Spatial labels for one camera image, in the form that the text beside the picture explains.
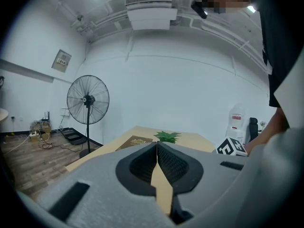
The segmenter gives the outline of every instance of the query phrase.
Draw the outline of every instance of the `black and white cube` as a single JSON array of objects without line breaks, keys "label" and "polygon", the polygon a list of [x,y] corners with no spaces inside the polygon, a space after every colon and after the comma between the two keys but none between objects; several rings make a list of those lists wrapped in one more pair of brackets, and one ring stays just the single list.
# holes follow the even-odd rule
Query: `black and white cube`
[{"label": "black and white cube", "polygon": [[218,154],[247,156],[243,145],[236,139],[226,137],[222,144],[216,148]]}]

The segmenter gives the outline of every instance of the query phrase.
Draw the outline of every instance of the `fan pole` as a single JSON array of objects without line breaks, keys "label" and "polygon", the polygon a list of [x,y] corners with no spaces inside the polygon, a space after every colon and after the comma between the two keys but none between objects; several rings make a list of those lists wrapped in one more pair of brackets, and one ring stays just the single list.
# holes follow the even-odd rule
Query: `fan pole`
[{"label": "fan pole", "polygon": [[87,149],[88,149],[89,153],[91,153],[91,149],[90,149],[90,137],[89,137],[90,107],[91,107],[91,105],[88,104],[87,105],[87,121],[86,121]]}]

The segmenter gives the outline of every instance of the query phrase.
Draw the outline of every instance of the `green plant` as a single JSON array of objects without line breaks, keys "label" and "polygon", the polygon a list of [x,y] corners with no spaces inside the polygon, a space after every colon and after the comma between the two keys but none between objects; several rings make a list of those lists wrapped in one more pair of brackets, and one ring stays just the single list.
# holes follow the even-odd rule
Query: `green plant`
[{"label": "green plant", "polygon": [[162,142],[170,142],[170,143],[175,143],[178,139],[176,137],[180,137],[180,133],[166,133],[164,131],[157,132],[155,137],[159,138],[160,141]]}]

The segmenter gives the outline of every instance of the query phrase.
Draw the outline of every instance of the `table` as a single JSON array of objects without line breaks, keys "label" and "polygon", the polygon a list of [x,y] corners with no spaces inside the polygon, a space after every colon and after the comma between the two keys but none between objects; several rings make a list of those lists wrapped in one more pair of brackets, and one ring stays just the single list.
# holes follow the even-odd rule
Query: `table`
[{"label": "table", "polygon": [[[94,152],[88,154],[87,156],[68,165],[66,169],[68,171],[72,171],[91,158],[114,152],[124,142],[126,142],[132,135],[140,136],[144,138],[150,138],[153,139],[153,141],[158,141],[159,139],[156,138],[154,135],[160,131],[161,130],[159,129],[136,126],[130,129],[129,131],[125,132],[122,136],[118,137],[112,142],[100,147]],[[215,149],[210,141],[203,138],[197,133],[181,133],[181,136],[178,137],[178,141],[176,142],[176,144],[188,148],[192,148],[195,150],[206,151],[206,152],[212,152]],[[155,169],[153,171],[151,185],[156,188],[156,202],[159,204],[159,206],[161,207],[161,209],[165,214],[169,214],[171,209],[173,190],[172,190],[172,186],[165,178],[158,164],[156,164]]]},{"label": "table", "polygon": [[8,116],[9,116],[9,112],[7,110],[0,108],[0,123],[5,121],[8,118]]}]

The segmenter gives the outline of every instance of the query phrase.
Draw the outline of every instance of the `fan base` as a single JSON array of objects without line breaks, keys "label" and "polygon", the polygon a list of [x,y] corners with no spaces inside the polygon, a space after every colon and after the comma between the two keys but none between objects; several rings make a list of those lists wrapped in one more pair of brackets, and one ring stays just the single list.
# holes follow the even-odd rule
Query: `fan base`
[{"label": "fan base", "polygon": [[82,150],[80,153],[79,153],[79,158],[81,159],[82,157],[85,157],[86,155],[89,154],[89,150],[88,149],[85,149],[85,150]]}]

